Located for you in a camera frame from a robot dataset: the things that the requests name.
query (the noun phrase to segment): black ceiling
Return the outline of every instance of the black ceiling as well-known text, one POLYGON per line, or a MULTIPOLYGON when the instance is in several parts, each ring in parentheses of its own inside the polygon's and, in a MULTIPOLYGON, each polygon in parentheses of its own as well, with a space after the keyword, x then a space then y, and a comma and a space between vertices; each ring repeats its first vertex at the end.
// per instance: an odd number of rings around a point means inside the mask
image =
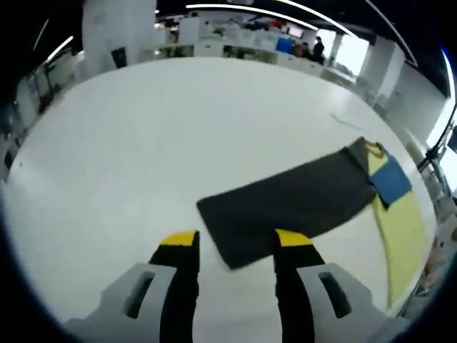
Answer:
MULTIPOLYGON (((295 0, 315 9, 342 24, 352 24, 369 29, 375 35, 396 40, 386 22, 366 3, 366 0, 295 0)), ((446 96, 448 81, 440 46, 450 55, 451 63, 457 64, 456 45, 450 28, 452 13, 444 0, 371 0, 395 24, 409 45, 418 62, 418 70, 446 96)), ((161 15, 185 12, 187 4, 220 3, 207 0, 158 0, 161 15)), ((1 11, 1 50, 4 57, 4 77, 1 81, 3 99, 11 100, 15 83, 46 57, 69 36, 74 36, 75 50, 81 46, 81 5, 83 0, 15 1, 4 5, 1 11), (44 22, 49 24, 39 45, 33 50, 44 22)), ((310 23, 319 18, 295 7, 274 0, 255 0, 255 7, 268 9, 310 23)))

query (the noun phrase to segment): dark gray cloth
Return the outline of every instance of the dark gray cloth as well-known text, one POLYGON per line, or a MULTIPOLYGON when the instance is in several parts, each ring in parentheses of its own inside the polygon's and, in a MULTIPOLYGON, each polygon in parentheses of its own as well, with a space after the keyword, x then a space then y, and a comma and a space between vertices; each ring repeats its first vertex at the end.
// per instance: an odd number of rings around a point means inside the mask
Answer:
POLYGON ((364 170, 368 154, 363 143, 359 139, 316 161, 199 201, 200 215, 225 263, 234 269, 271 255, 275 229, 312 238, 371 203, 376 190, 364 170))

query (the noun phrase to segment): blue cloth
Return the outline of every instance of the blue cloth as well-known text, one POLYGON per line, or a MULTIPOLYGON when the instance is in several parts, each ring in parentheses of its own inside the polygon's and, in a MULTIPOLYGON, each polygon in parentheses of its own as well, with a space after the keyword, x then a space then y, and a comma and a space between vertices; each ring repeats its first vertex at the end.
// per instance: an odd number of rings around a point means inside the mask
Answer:
POLYGON ((385 207, 389 207, 411 190, 411 183, 395 157, 385 149, 388 161, 369 177, 385 207))
POLYGON ((292 54, 293 51, 293 40, 287 38, 280 38, 276 45, 276 50, 285 52, 286 54, 292 54))

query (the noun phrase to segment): white tabletop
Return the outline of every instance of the white tabletop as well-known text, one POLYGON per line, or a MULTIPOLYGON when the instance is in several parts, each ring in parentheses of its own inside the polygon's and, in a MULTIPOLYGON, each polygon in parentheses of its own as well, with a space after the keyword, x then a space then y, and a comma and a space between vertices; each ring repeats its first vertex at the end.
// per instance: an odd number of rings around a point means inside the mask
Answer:
MULTIPOLYGON (((359 136, 381 142, 397 158, 431 240, 433 207, 413 161, 346 89, 235 59, 171 59, 103 74, 69 91, 19 151, 4 186, 11 242, 37 294, 63 322, 93 311, 100 292, 133 264, 147 262, 165 236, 198 229, 195 342, 214 342, 211 335, 218 342, 280 342, 273 259, 230 272, 196 202, 335 152, 359 136)), ((371 209, 316 237, 315 245, 386 310, 386 258, 371 209)))

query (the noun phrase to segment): monitor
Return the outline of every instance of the monitor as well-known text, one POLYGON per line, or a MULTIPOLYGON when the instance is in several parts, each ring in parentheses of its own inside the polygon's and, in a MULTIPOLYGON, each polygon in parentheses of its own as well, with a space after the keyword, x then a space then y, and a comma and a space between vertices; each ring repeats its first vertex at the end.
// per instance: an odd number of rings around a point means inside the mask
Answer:
POLYGON ((290 26, 287 33, 296 38, 303 37, 303 30, 296 26, 290 26))

